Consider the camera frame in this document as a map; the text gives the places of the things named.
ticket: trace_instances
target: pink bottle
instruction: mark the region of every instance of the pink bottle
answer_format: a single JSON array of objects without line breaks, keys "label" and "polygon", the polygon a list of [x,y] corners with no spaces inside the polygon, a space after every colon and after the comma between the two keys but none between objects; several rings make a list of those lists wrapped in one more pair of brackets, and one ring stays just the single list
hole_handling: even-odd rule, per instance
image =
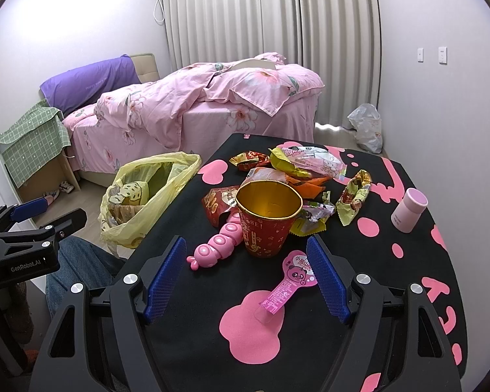
[{"label": "pink bottle", "polygon": [[408,188],[390,219],[399,231],[410,233],[428,204],[429,201],[423,193],[415,188]]},{"label": "pink bottle", "polygon": [[194,250],[193,256],[187,256],[187,262],[191,269],[196,271],[199,267],[210,268],[218,259],[225,259],[232,255],[234,247],[243,241],[239,214],[229,216],[227,223],[221,228],[220,233],[210,238],[208,243],[199,245]]}]

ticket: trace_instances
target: green checkered cloth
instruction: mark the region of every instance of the green checkered cloth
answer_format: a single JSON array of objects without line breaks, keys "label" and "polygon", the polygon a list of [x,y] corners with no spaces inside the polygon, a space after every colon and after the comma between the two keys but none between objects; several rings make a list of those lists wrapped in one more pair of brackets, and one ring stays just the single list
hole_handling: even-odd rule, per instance
[{"label": "green checkered cloth", "polygon": [[0,134],[0,152],[17,187],[71,145],[61,120],[61,110],[42,100]]}]

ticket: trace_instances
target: black tablecloth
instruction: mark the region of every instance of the black tablecloth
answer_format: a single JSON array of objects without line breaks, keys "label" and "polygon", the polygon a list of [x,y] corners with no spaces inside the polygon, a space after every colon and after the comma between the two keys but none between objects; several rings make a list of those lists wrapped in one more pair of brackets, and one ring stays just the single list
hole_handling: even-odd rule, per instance
[{"label": "black tablecloth", "polygon": [[[247,150],[268,154],[269,148],[285,141],[263,136],[246,139],[243,134],[233,134],[209,162],[216,159],[228,161]],[[369,171],[374,183],[393,186],[381,158],[356,150],[347,150],[341,155],[349,164],[349,178],[362,168]],[[401,165],[392,164],[405,189],[413,187]],[[185,186],[129,258],[117,280],[127,273],[137,273],[147,259],[160,255],[174,235],[185,238],[189,254],[192,254],[196,246],[207,243],[218,232],[209,223],[201,199],[211,188],[234,186],[243,181],[246,174],[230,163],[228,165],[223,182],[217,186],[204,183],[199,174]],[[332,191],[334,201],[344,189],[342,184],[333,180],[326,186]],[[327,222],[327,231],[320,236],[330,251],[348,259],[356,272],[367,273],[385,286],[406,288],[412,282],[421,284],[424,277],[448,285],[450,292],[441,293],[434,306],[445,322],[447,307],[455,310],[457,323],[448,337],[451,344],[459,344],[462,349],[463,361],[459,364],[459,372],[463,375],[466,324],[449,255],[431,236],[434,221],[428,210],[422,214],[414,230],[404,234],[396,230],[390,221],[396,206],[396,200],[385,203],[378,194],[370,193],[358,217],[367,217],[378,223],[380,233],[376,237],[362,235],[356,220],[343,227],[337,215]],[[281,350],[267,364],[247,365],[237,361],[218,329],[223,313],[240,304],[249,292],[272,290],[279,284],[283,278],[283,258],[291,250],[305,250],[306,240],[290,235],[280,254],[269,260],[249,256],[241,244],[231,257],[219,261],[212,268],[193,272],[185,264],[165,315],[154,325],[145,327],[155,362],[171,391],[319,390],[333,364],[346,327],[329,314],[318,287],[298,290],[286,304],[285,321],[279,334]],[[401,259],[392,252],[394,243],[403,249]],[[112,346],[113,339],[108,337],[106,340]],[[384,351],[382,347],[380,353],[375,352],[367,375],[381,370]]]}]

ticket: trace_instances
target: jeans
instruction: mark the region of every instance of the jeans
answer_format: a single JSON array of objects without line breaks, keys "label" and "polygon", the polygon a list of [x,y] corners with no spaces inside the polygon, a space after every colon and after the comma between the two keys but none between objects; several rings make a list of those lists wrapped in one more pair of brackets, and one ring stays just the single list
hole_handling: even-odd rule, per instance
[{"label": "jeans", "polygon": [[83,283],[88,289],[110,286],[126,262],[79,237],[69,236],[59,244],[60,269],[48,274],[45,284],[51,318],[73,284]]}]

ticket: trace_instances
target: pink bed sheet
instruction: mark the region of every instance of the pink bed sheet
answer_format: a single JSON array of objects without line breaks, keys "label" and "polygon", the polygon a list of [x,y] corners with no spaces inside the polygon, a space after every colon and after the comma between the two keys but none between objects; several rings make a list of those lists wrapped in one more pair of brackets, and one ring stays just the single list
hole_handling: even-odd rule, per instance
[{"label": "pink bed sheet", "polygon": [[[317,104],[318,96],[309,96],[283,106],[270,117],[242,104],[195,103],[183,115],[180,150],[196,153],[206,161],[233,133],[313,142]],[[98,122],[92,108],[88,106],[78,116],[73,113],[64,119],[71,136],[68,153],[74,156],[73,170],[115,173],[133,160],[167,153],[145,130],[126,132],[106,120]]]}]

